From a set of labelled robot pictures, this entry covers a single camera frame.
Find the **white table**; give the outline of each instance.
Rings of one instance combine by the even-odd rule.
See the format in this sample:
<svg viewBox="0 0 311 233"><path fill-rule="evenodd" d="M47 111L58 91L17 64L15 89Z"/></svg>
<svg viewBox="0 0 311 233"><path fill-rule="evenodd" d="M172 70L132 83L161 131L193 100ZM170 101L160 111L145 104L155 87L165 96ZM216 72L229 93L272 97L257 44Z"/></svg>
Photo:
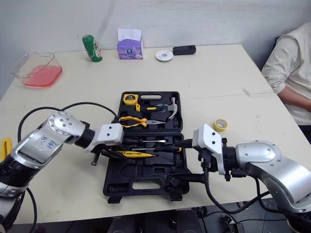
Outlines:
<svg viewBox="0 0 311 233"><path fill-rule="evenodd" d="M191 56L178 56L168 63L154 58L160 49L145 49L144 60L119 60L115 50L104 51L104 61L91 63L85 52L57 53L64 72L54 86L30 89L15 80L0 102L0 137L16 143L21 118L39 106L63 107L79 101L94 101L117 112L123 91L179 91L185 138L204 123L225 118L229 128L221 133L228 145L251 140L268 140L283 154L311 169L311 147L277 95L272 92L241 45L197 47ZM96 106L79 106L69 111L92 128L110 122L112 115ZM33 130L51 113L33 114L23 134ZM182 201L162 196L123 197L108 204L103 195L107 158L90 166L92 154L73 145L63 150L35 176L30 184L38 205L38 222L80 220L152 211L211 205L204 186L191 183ZM187 149L188 168L202 172L197 152ZM225 182L213 173L210 187L221 203L250 200L256 195L254 181L235 178ZM28 197L15 223L30 223L33 207Z"/></svg>

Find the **pink liquid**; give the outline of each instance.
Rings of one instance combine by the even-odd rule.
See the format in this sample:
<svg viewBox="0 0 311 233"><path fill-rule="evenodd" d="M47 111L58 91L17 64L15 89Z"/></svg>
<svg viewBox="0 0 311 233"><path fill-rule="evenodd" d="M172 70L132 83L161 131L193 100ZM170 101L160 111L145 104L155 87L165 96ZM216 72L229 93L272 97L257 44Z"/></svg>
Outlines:
<svg viewBox="0 0 311 233"><path fill-rule="evenodd" d="M29 74L29 78L24 78L22 82L26 86L48 87L56 81L62 70L61 66L39 66Z"/></svg>

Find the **tool case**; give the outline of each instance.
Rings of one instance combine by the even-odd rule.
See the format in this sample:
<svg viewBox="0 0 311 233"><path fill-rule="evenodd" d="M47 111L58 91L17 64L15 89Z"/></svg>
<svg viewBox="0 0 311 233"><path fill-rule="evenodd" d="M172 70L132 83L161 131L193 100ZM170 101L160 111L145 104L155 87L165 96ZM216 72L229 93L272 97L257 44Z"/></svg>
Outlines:
<svg viewBox="0 0 311 233"><path fill-rule="evenodd" d="M135 105L126 105L123 97L126 94L138 95L138 104L141 108L146 106L163 106L162 111L138 112ZM173 119L168 120L172 111L168 105L172 104L172 97L177 104L177 112ZM118 117L138 117L147 120L166 121L165 124L136 126L124 128L123 138L140 140L165 140L161 142L145 142L126 145L126 150L132 148L153 148L155 146L172 145L184 139L181 134L183 121L181 117L180 97L178 92L124 92L121 97ZM123 125L133 125L137 122L129 120L121 122ZM119 203L123 196L138 195L166 195L170 200L182 200L182 194L189 191L189 182L174 182L170 173L187 169L186 153L180 152L154 152L153 150L139 151L156 155L150 158L109 158L106 178L104 182L104 195L109 196L108 203ZM158 188L135 189L140 183L156 184Z"/></svg>

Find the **white disc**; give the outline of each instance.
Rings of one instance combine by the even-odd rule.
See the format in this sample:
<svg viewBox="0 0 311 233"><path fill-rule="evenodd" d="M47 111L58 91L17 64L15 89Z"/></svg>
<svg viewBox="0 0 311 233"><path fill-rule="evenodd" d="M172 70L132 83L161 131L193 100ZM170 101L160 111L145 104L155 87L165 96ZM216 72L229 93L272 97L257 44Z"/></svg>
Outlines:
<svg viewBox="0 0 311 233"><path fill-rule="evenodd" d="M168 50L160 50L156 52L155 57L162 62L168 62L173 59L174 55L171 51Z"/></svg>

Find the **person's arm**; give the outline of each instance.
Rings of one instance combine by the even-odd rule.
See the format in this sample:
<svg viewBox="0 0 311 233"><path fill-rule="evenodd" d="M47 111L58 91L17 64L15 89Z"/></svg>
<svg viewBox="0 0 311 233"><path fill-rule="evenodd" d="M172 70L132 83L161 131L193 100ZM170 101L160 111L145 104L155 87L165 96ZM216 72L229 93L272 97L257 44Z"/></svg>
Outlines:
<svg viewBox="0 0 311 233"><path fill-rule="evenodd" d="M311 111L311 100L286 86L286 79L299 67L299 45L289 36L280 38L262 68L266 81L283 103Z"/></svg>
<svg viewBox="0 0 311 233"><path fill-rule="evenodd" d="M280 93L278 93L278 96L283 103L304 108L311 112L311 100L296 93L287 86L284 87L284 89Z"/></svg>

